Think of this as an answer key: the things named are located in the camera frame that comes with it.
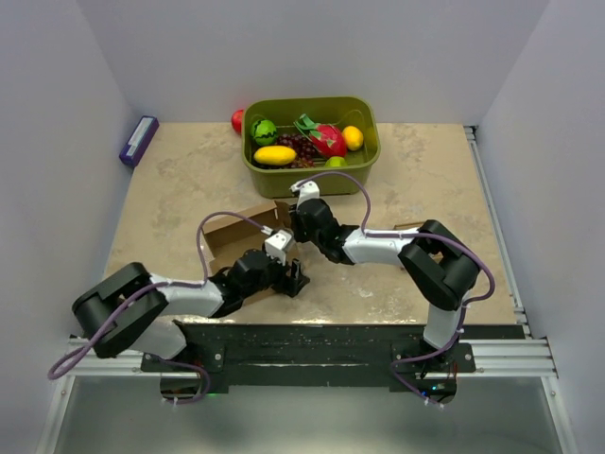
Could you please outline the brown cardboard box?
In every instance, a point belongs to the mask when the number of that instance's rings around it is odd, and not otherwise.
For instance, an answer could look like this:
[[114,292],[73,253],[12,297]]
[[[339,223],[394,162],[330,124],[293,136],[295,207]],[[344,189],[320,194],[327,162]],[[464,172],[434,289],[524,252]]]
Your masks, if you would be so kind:
[[[223,296],[222,305],[213,314],[215,319],[226,317],[246,304],[280,294],[270,286],[283,264],[268,256],[263,248],[264,241],[279,230],[291,230],[288,205],[279,201],[256,205],[233,215],[223,214],[204,223],[201,232],[213,256],[209,264],[210,281]],[[286,263],[294,258],[300,260],[296,245],[288,252]]]

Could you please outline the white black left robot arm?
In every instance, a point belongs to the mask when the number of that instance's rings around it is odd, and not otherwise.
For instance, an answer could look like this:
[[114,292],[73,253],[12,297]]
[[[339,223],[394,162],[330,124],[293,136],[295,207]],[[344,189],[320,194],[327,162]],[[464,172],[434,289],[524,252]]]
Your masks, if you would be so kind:
[[295,297],[309,282],[299,259],[281,261],[255,249],[204,282],[170,281],[132,262],[77,298],[72,311],[99,358],[134,348],[185,371],[196,348],[175,323],[162,324],[163,316],[218,319],[267,289]]

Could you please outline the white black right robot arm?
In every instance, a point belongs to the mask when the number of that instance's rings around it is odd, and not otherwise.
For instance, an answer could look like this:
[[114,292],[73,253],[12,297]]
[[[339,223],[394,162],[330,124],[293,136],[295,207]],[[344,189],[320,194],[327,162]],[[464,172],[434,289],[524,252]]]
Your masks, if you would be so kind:
[[299,243],[311,242],[337,264],[385,264],[404,269],[429,303],[421,355],[434,372],[455,359],[465,309],[464,299],[475,286],[483,263],[441,223],[426,221],[417,229],[364,230],[341,224],[322,199],[299,201],[288,208],[291,229]]

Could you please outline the small folded cardboard box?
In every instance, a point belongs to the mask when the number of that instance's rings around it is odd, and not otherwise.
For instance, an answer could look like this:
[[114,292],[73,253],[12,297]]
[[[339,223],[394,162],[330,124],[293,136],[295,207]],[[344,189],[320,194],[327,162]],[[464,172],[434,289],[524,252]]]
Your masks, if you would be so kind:
[[396,231],[401,231],[401,230],[410,230],[410,229],[420,229],[422,226],[424,225],[423,221],[415,221],[415,222],[408,222],[408,223],[399,223],[396,224],[393,229]]

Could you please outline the purple white rectangular box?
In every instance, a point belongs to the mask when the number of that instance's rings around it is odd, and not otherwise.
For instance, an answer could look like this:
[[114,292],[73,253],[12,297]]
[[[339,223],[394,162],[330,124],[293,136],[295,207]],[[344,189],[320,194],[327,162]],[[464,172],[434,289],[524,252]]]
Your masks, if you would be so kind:
[[136,168],[159,127],[160,123],[155,116],[143,115],[122,147],[119,160],[129,168]]

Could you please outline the green toy lime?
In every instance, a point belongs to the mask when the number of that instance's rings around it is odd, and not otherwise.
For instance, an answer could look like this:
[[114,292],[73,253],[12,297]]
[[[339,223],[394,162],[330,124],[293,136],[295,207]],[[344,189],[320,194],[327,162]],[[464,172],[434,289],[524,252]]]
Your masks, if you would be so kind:
[[325,167],[336,168],[336,167],[345,167],[348,163],[344,157],[341,156],[332,156],[330,157],[324,164]]

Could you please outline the purple toy grapes bunch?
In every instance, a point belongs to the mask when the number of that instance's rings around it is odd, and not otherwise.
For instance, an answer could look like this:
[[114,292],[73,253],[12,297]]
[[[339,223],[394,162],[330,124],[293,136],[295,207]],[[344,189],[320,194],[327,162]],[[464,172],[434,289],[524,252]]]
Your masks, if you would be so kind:
[[292,148],[296,152],[296,158],[285,165],[286,168],[310,168],[315,166],[318,153],[312,143],[300,134],[282,134],[277,138],[276,144]]

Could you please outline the yellow toy mango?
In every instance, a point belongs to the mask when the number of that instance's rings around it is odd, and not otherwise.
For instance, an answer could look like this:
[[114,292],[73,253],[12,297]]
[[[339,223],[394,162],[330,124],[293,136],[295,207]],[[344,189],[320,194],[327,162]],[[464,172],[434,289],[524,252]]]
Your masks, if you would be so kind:
[[254,152],[253,159],[261,165],[286,166],[297,159],[297,153],[286,146],[265,146]]

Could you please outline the pink toy dragon fruit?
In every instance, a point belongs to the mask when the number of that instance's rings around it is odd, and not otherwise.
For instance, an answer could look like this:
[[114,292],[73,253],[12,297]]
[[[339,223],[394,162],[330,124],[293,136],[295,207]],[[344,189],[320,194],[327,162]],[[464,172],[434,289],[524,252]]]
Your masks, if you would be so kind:
[[294,126],[325,159],[346,156],[348,149],[340,129],[336,126],[315,122],[306,114],[302,114],[294,122]]

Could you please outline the yellow toy lemon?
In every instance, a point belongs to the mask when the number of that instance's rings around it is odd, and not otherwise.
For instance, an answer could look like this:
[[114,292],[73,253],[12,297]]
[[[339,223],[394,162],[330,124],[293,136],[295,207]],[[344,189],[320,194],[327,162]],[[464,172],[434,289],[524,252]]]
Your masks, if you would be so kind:
[[357,151],[364,145],[364,134],[355,126],[345,127],[341,134],[347,149],[350,151]]

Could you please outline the small toy watermelon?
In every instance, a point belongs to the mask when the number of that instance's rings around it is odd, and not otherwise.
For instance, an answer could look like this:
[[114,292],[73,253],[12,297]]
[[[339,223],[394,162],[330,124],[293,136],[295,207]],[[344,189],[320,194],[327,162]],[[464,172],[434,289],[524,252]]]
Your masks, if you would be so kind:
[[259,119],[251,125],[250,135],[259,147],[271,146],[277,140],[277,128],[272,121]]

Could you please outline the green plastic basket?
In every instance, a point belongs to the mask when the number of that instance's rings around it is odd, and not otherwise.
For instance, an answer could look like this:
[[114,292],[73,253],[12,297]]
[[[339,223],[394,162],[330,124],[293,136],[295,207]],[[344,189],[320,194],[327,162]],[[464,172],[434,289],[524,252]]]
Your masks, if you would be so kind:
[[361,130],[364,143],[357,151],[347,153],[347,165],[340,169],[355,178],[354,182],[344,177],[328,175],[319,179],[323,195],[354,194],[358,186],[364,184],[372,166],[380,156],[380,142],[374,114],[370,105],[354,96],[328,96],[266,99],[252,103],[242,119],[242,160],[251,175],[257,192],[268,199],[283,199],[291,196],[290,186],[326,171],[325,160],[318,157],[314,165],[307,168],[261,168],[253,161],[253,153],[258,145],[250,135],[252,124],[257,120],[272,121],[280,134],[292,135],[297,132],[294,122],[302,114],[319,123],[332,124],[339,129],[354,126]]

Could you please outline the red toy apple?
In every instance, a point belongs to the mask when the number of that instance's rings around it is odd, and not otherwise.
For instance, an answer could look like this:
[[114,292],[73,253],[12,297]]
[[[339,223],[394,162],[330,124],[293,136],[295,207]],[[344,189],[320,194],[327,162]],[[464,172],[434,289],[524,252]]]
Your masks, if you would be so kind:
[[239,109],[232,114],[231,125],[233,130],[238,134],[242,134],[244,110]]

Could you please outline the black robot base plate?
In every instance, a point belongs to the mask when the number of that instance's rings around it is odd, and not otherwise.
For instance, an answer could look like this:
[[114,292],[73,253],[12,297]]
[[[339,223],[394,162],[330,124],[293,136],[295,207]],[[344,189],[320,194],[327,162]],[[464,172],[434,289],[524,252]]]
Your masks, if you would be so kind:
[[188,393],[194,384],[171,374],[203,368],[211,390],[232,386],[376,387],[403,392],[412,384],[431,397],[456,392],[454,373],[475,371],[472,341],[520,340],[518,325],[469,325],[452,350],[427,361],[418,325],[184,324],[185,349],[172,365],[144,356],[146,373],[163,373],[163,393]]

